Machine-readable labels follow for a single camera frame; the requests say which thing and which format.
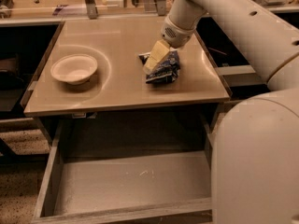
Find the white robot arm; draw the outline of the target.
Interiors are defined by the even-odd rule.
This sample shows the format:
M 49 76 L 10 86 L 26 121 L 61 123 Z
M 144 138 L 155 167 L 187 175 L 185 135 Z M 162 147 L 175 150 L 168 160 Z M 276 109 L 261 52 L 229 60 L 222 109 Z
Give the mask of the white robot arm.
M 299 30 L 252 0 L 174 0 L 144 66 L 150 74 L 208 14 L 246 58 L 218 68 L 231 86 L 268 92 L 235 105 L 213 140 L 214 224 L 298 224 Z

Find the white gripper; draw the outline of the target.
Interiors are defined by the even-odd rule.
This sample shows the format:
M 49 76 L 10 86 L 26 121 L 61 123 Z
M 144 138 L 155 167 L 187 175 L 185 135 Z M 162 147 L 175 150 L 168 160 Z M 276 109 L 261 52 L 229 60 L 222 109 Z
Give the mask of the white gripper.
M 162 40 L 158 40 L 153 46 L 143 71 L 149 75 L 162 63 L 170 52 L 170 47 L 178 49 L 183 47 L 190 39 L 195 28 L 181 28 L 167 16 L 161 29 Z

